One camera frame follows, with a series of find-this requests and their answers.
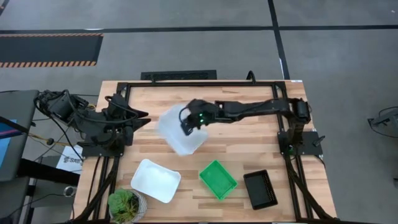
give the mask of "black tray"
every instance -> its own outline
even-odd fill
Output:
[[[244,183],[248,189],[249,198],[253,210],[258,210],[273,205],[278,201],[269,180],[268,172],[260,170],[250,174],[243,175]]]

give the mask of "black mat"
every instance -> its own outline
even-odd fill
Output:
[[[94,66],[103,34],[0,35],[0,68]]]
[[[142,72],[141,80],[216,80],[216,70]]]

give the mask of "green plastic basket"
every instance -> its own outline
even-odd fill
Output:
[[[211,162],[199,177],[213,192],[218,200],[224,200],[238,183],[217,160]]]

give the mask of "plant pot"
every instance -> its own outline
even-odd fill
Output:
[[[147,211],[147,200],[145,199],[145,197],[143,195],[141,195],[140,193],[136,192],[135,190],[130,190],[130,191],[138,198],[138,212],[137,212],[137,215],[132,220],[130,220],[128,222],[120,223],[120,224],[130,224],[130,223],[138,222],[138,220],[140,220],[141,218],[144,217],[144,215]],[[109,212],[109,216],[113,219],[111,210],[109,210],[108,212]]]

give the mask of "potted plant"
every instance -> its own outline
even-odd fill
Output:
[[[108,199],[109,214],[117,223],[140,220],[147,210],[146,199],[135,190],[115,190]]]

